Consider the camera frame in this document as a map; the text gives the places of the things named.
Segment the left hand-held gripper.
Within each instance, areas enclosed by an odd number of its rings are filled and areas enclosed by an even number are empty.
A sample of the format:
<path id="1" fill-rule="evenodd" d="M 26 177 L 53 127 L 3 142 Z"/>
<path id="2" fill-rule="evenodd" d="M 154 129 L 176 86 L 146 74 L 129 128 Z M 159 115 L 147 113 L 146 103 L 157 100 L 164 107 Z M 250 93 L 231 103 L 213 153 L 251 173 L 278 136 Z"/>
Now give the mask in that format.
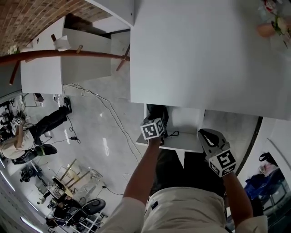
<path id="1" fill-rule="evenodd" d="M 141 124 L 140 128 L 145 140 L 160 137 L 165 131 L 161 118 L 147 120 Z"/>

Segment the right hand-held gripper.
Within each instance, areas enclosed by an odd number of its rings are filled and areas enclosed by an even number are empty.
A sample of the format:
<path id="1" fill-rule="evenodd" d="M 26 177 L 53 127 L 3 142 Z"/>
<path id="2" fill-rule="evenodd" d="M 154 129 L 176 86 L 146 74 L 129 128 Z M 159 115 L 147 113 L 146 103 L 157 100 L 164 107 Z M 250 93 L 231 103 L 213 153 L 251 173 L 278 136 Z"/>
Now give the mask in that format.
<path id="1" fill-rule="evenodd" d="M 206 154 L 209 167 L 219 177 L 223 177 L 236 168 L 236 158 L 231 151 L 230 143 L 219 131 L 202 128 L 198 138 Z"/>

